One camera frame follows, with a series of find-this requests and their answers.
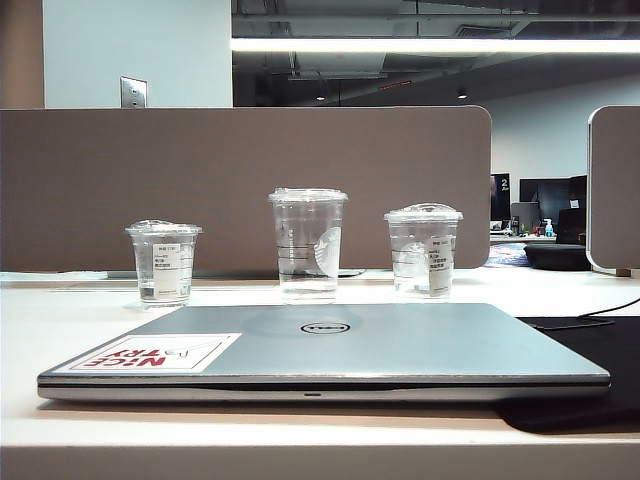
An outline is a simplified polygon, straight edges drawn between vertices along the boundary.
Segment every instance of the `cup lid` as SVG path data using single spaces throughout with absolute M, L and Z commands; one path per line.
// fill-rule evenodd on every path
M 271 202 L 331 202 L 348 198 L 346 193 L 331 188 L 276 188 L 269 194 Z
M 193 235 L 202 232 L 202 227 L 164 220 L 140 220 L 125 228 L 129 235 Z
M 384 215 L 389 223 L 401 222 L 450 222 L 462 220 L 462 212 L 441 203 L 418 203 Z

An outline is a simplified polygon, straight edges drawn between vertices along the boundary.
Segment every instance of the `ceiling light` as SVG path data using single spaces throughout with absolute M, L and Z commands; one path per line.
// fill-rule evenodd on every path
M 234 52 L 341 53 L 636 53 L 640 40 L 466 38 L 232 38 Z

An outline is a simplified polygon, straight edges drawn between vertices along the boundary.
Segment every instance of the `gray cubicle divider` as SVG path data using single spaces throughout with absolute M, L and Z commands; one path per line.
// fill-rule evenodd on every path
M 274 270 L 275 187 L 349 194 L 341 267 L 391 267 L 383 214 L 464 213 L 459 267 L 489 250 L 491 120 L 480 107 L 0 112 L 2 269 L 131 270 L 125 226 L 203 227 L 195 268 Z
M 640 106 L 607 106 L 589 119 L 587 256 L 640 268 Z

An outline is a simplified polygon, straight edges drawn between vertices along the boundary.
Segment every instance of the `silver laptop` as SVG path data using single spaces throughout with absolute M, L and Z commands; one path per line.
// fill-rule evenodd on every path
M 609 373 L 486 304 L 184 307 L 38 376 L 81 401 L 498 401 Z

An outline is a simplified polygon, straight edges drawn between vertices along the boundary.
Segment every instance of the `desk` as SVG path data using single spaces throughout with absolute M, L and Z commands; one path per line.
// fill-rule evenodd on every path
M 489 235 L 489 242 L 491 245 L 499 245 L 501 243 L 556 243 L 556 237 L 544 237 L 538 235 L 525 235 L 520 237 L 518 235 Z
M 6 280 L 1 292 L 2 478 L 636 479 L 640 471 L 638 431 L 533 435 L 479 405 L 46 401 L 36 394 L 38 373 L 171 309 L 138 308 L 134 281 Z M 575 315 L 639 295 L 637 278 L 479 268 L 455 272 L 452 301 L 493 303 L 512 315 Z M 337 301 L 398 298 L 389 272 L 366 272 L 341 279 Z M 272 281 L 196 281 L 191 304 L 279 302 Z M 620 313 L 640 315 L 640 305 Z

